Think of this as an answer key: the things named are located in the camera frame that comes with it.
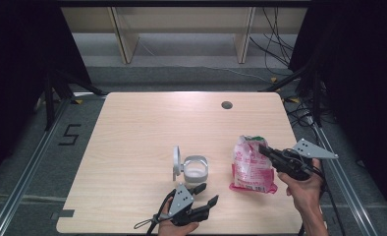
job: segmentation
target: round hole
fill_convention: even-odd
[[[221,103],[221,106],[222,106],[222,108],[228,110],[228,109],[233,108],[233,103],[231,103],[230,101],[223,101],[223,102]]]

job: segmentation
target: wooden table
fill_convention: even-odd
[[[224,101],[233,104],[224,109]],[[182,159],[204,155],[207,188],[200,207],[219,195],[193,234],[297,233],[301,217],[286,185],[276,194],[234,192],[231,163],[240,135],[260,135],[273,148],[295,143],[281,99],[271,92],[113,92],[104,103],[60,217],[62,233],[145,233],[134,225],[157,213],[183,176],[172,180],[173,147]]]

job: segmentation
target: snack bag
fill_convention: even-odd
[[[271,161],[258,152],[258,145],[268,146],[259,136],[240,136],[234,147],[232,171],[234,183],[232,190],[248,190],[274,194],[277,186]]]

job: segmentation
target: cabinet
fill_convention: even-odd
[[[273,8],[63,8],[71,32],[114,32],[124,63],[131,63],[141,33],[230,33],[245,63],[251,33],[298,34],[306,9]]]

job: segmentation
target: human arm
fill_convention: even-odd
[[[318,159],[313,159],[312,163],[319,169]],[[322,178],[317,174],[312,174],[309,179],[298,181],[286,173],[279,173],[278,177],[288,185],[286,194],[294,198],[295,208],[301,214],[306,234],[308,236],[328,236],[319,207]]]
[[[167,214],[169,205],[173,198],[170,198],[165,207],[162,210],[162,213]],[[159,234],[158,236],[186,236],[192,231],[196,230],[199,227],[198,222],[192,222],[184,226],[175,226],[169,219],[163,220],[159,224]]]

